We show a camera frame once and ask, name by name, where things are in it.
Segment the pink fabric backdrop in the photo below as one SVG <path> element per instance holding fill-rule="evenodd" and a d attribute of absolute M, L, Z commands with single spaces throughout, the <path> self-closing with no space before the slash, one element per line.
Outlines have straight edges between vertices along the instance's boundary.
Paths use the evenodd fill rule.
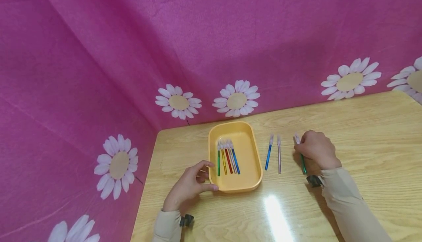
<path fill-rule="evenodd" d="M 351 72 L 365 77 L 347 97 L 397 87 L 422 103 L 414 86 L 422 83 L 421 7 L 422 0 L 0 0 L 0 241 L 47 241 L 56 225 L 69 230 L 83 215 L 95 220 L 90 236 L 129 241 L 161 129 L 327 101 Z M 234 92 L 248 102 L 232 111 L 226 98 Z M 183 113 L 166 99 L 178 94 L 192 97 Z M 105 140 L 118 134 L 138 148 L 139 180 L 103 200 L 94 168 Z"/>

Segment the wooden table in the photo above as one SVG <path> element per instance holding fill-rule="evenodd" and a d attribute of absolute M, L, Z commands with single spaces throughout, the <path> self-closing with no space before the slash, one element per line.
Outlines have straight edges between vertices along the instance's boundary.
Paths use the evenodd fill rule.
<path fill-rule="evenodd" d="M 184 241 L 343 241 L 321 189 L 308 187 L 292 135 L 323 131 L 393 241 L 422 241 L 422 106 L 402 92 L 284 109 L 240 118 L 249 122 L 265 164 L 270 133 L 282 137 L 261 185 L 243 194 L 202 194 Z M 208 132 L 218 124 L 158 134 L 131 241 L 151 241 L 155 217 L 186 167 L 208 157 Z"/>

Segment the daisy flower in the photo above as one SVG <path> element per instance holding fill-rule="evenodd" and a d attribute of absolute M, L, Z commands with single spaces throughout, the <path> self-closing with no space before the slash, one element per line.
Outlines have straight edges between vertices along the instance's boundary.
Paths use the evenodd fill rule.
<path fill-rule="evenodd" d="M 138 169 L 138 149 L 130 149 L 130 139 L 124 139 L 121 134 L 117 136 L 117 139 L 113 136 L 108 137 L 103 147 L 107 154 L 98 156 L 98 165 L 94 169 L 96 175 L 102 175 L 97 184 L 97 190 L 102 190 L 101 198 L 103 200 L 111 192 L 116 200 L 119 198 L 122 188 L 128 192 L 129 184 L 133 184 L 133 173 Z"/>
<path fill-rule="evenodd" d="M 67 231 L 66 221 L 58 223 L 50 233 L 50 237 L 47 242 L 98 242 L 100 241 L 100 235 L 94 234 L 88 237 L 94 227 L 95 221 L 91 220 L 88 222 L 89 216 L 81 216 L 72 228 Z"/>
<path fill-rule="evenodd" d="M 180 86 L 173 87 L 166 85 L 166 89 L 160 88 L 158 92 L 162 96 L 156 96 L 155 103 L 162 106 L 163 112 L 171 112 L 171 116 L 180 119 L 193 118 L 193 114 L 198 114 L 197 108 L 201 108 L 202 101 L 194 98 L 191 92 L 183 93 Z"/>
<path fill-rule="evenodd" d="M 222 97 L 214 99 L 214 107 L 217 112 L 225 113 L 226 117 L 239 117 L 248 115 L 253 108 L 258 106 L 254 99 L 261 95 L 257 93 L 257 86 L 249 86 L 249 81 L 237 80 L 235 86 L 228 84 L 225 89 L 220 91 Z"/>
<path fill-rule="evenodd" d="M 381 77 L 381 72 L 373 72 L 378 67 L 378 62 L 368 66 L 369 57 L 363 61 L 360 58 L 353 61 L 352 65 L 342 65 L 338 68 L 338 75 L 329 75 L 327 80 L 322 82 L 323 96 L 330 95 L 328 100 L 340 100 L 351 98 L 365 92 L 366 86 L 373 86 Z"/>
<path fill-rule="evenodd" d="M 395 86 L 393 90 L 401 90 L 422 104 L 422 56 L 416 59 L 412 66 L 405 67 L 391 79 L 394 81 L 387 87 Z"/>

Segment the plastic tray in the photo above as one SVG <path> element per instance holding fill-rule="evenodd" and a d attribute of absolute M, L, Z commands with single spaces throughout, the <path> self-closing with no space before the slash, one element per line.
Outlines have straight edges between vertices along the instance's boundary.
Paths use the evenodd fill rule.
<path fill-rule="evenodd" d="M 217 175 L 217 142 L 231 139 L 234 145 L 240 174 L 224 174 L 222 153 L 220 152 L 220 176 Z M 256 139 L 252 127 L 246 122 L 230 122 L 215 126 L 208 135 L 208 157 L 215 167 L 210 168 L 210 182 L 225 193 L 239 193 L 254 190 L 261 183 L 263 170 L 259 159 Z"/>

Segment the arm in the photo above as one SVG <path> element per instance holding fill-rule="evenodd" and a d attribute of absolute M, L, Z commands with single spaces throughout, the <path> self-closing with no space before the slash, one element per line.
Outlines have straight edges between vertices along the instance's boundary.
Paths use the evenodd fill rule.
<path fill-rule="evenodd" d="M 322 132 L 307 131 L 295 149 L 321 168 L 322 195 L 346 242 L 388 242 L 391 238 L 370 211 L 336 148 Z"/>
<path fill-rule="evenodd" d="M 155 220 L 152 242 L 179 242 L 181 238 L 180 206 L 183 202 L 195 198 L 206 191 L 216 191 L 215 184 L 203 184 L 209 180 L 208 167 L 214 167 L 209 161 L 201 161 L 185 170 L 164 200 L 163 208 Z"/>

